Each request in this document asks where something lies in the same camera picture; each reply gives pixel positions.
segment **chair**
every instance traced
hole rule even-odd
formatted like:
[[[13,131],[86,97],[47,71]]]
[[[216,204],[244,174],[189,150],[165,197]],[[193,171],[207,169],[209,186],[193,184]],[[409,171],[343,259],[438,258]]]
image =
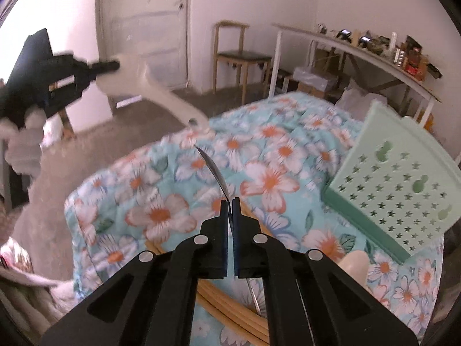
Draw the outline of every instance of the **chair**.
[[[238,50],[229,50],[227,52],[218,52],[218,44],[220,41],[220,29],[222,27],[236,27],[240,28],[240,40],[238,43]],[[216,78],[218,75],[218,62],[223,61],[231,63],[234,67],[237,67],[237,77],[235,85],[240,86],[240,75],[241,68],[243,67],[243,89],[241,92],[241,104],[245,104],[245,96],[247,93],[247,81],[248,81],[248,67],[250,65],[265,65],[266,66],[266,77],[264,79],[264,95],[266,95],[267,84],[269,83],[269,68],[272,57],[243,50],[243,40],[245,37],[245,30],[249,25],[234,22],[231,20],[222,20],[215,25],[215,36],[214,36],[214,53],[213,53],[213,93],[216,93]]]

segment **chair seat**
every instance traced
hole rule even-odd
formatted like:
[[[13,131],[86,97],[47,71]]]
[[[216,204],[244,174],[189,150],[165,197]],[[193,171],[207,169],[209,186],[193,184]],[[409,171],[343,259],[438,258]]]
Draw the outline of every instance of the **chair seat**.
[[[243,52],[239,52],[238,50],[228,50],[226,52],[218,53],[218,57],[249,62],[267,62],[272,60],[271,56],[257,52],[250,52],[248,50],[244,50]]]

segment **silver screw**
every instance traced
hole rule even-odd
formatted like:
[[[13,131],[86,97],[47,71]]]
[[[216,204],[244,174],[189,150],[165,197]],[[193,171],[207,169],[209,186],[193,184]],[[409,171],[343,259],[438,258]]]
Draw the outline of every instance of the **silver screw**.
[[[256,243],[266,243],[267,242],[267,236],[264,234],[257,234],[253,237],[253,240]]]
[[[143,263],[147,263],[154,258],[154,254],[150,251],[144,251],[139,254],[139,261]]]
[[[194,238],[194,243],[196,245],[204,245],[208,242],[208,237],[203,234],[199,234]]]
[[[318,262],[319,260],[322,260],[323,258],[322,251],[319,251],[318,249],[310,250],[307,256],[309,256],[309,259],[315,260],[316,262]]]

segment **bed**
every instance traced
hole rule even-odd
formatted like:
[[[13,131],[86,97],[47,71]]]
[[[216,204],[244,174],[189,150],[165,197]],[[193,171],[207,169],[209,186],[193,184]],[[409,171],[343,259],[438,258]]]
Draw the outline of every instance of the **bed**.
[[[365,251],[371,293],[421,340],[437,298],[443,240],[401,266],[320,199],[362,123],[324,100],[294,92],[227,112],[210,126],[207,133],[184,129],[135,150],[68,197],[78,299],[145,250],[146,242],[171,251],[218,214],[222,193],[196,144],[216,162],[231,195],[287,248],[319,248],[336,262],[350,251]],[[251,308],[245,281],[228,277],[213,284]],[[262,283],[253,280],[253,286],[264,313]],[[196,305],[190,344],[250,343]]]

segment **wall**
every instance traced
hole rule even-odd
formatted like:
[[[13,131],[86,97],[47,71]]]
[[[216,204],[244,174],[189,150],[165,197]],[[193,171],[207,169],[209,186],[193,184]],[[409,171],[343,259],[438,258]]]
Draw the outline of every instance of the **wall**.
[[[8,78],[27,36],[43,27],[55,53],[72,50],[87,61],[99,58],[95,0],[18,0],[0,29],[0,77]],[[66,110],[76,132],[112,117],[107,96],[93,84]]]
[[[443,78],[427,84],[442,100],[434,107],[434,130],[446,150],[461,150],[461,37],[438,0],[318,0],[317,23],[329,29],[370,29],[404,40],[410,35],[440,69]]]
[[[230,19],[251,24],[245,49],[273,55],[277,32],[271,23],[311,29],[315,23],[316,0],[190,0],[188,77],[190,86],[199,92],[211,89],[213,69],[214,24]],[[238,31],[223,30],[220,50],[238,48]],[[304,62],[308,43],[296,37],[284,40],[282,66],[292,68]],[[253,66],[250,80],[260,79]],[[235,70],[225,64],[218,68],[218,87],[235,83]]]

